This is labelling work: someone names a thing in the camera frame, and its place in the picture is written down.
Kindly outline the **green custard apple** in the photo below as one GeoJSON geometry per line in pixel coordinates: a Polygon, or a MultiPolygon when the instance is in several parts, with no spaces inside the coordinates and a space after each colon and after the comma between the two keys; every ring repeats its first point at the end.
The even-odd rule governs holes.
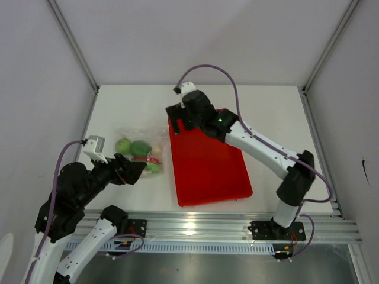
{"type": "Polygon", "coordinates": [[[121,138],[115,143],[115,151],[122,155],[130,154],[131,141],[128,138],[121,138]]]}

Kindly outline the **green bell pepper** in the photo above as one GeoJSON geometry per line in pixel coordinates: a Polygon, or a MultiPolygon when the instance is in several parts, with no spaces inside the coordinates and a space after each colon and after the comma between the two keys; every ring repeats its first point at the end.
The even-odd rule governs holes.
{"type": "Polygon", "coordinates": [[[131,143],[130,153],[134,157],[147,157],[152,146],[144,140],[136,140],[131,143]]]}

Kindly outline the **light green cucumber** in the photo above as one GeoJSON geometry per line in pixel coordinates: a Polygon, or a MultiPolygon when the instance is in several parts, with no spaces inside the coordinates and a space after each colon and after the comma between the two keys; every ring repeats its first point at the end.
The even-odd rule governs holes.
{"type": "Polygon", "coordinates": [[[162,166],[160,164],[148,162],[144,171],[151,174],[157,174],[162,171],[162,166]]]}

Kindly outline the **red chili pepper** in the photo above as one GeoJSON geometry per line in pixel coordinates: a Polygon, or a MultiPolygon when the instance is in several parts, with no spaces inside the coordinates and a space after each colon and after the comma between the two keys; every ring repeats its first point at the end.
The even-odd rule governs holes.
{"type": "Polygon", "coordinates": [[[154,157],[133,157],[132,160],[138,162],[161,164],[160,160],[154,157]]]}

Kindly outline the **clear dotted zip bag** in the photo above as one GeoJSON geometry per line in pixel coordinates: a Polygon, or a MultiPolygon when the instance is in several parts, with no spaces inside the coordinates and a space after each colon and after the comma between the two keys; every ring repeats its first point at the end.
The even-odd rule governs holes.
{"type": "Polygon", "coordinates": [[[163,173],[163,152],[168,142],[168,126],[152,125],[143,128],[117,127],[115,129],[116,153],[134,162],[143,162],[142,176],[152,177],[163,173]]]}

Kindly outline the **white egg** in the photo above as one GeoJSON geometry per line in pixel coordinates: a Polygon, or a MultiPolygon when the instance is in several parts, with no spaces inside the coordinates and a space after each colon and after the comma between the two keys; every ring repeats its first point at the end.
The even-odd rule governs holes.
{"type": "Polygon", "coordinates": [[[163,152],[163,149],[159,145],[152,146],[152,149],[150,151],[150,153],[151,153],[152,156],[161,156],[162,152],[163,152]]]}

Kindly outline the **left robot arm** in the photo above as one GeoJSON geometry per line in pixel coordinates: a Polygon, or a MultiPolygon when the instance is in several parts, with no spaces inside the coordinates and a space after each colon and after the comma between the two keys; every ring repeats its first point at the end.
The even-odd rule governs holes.
{"type": "Polygon", "coordinates": [[[75,283],[99,249],[113,237],[140,239],[128,214],[115,205],[106,207],[92,231],[64,259],[85,207],[109,184],[134,185],[145,162],[129,160],[121,154],[103,162],[93,161],[88,170],[79,162],[58,168],[49,199],[41,206],[36,224],[34,248],[23,283],[75,283]]]}

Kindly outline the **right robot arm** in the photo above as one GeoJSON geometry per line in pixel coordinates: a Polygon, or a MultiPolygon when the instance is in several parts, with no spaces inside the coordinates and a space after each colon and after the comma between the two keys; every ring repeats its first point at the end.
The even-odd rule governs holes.
{"type": "Polygon", "coordinates": [[[166,113],[175,134],[181,132],[178,125],[181,120],[185,130],[200,130],[209,139],[247,153],[282,180],[276,191],[279,203],[270,230],[279,239],[289,235],[291,224],[315,180],[313,154],[307,150],[290,151],[254,133],[237,114],[228,109],[216,110],[207,95],[196,88],[183,91],[175,87],[174,92],[181,95],[181,101],[167,107],[166,113]]]}

